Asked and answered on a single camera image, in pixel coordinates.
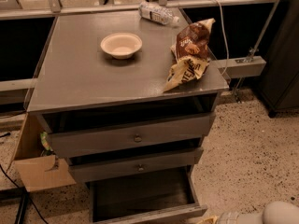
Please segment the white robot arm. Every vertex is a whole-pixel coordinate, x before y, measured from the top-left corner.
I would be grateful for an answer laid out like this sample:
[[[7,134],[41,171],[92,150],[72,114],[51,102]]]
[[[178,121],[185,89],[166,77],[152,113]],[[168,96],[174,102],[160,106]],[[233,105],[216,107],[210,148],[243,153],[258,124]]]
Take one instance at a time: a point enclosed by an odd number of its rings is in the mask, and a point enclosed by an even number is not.
[[[207,217],[196,224],[299,224],[299,207],[276,201],[269,203],[260,213],[226,212],[219,217]]]

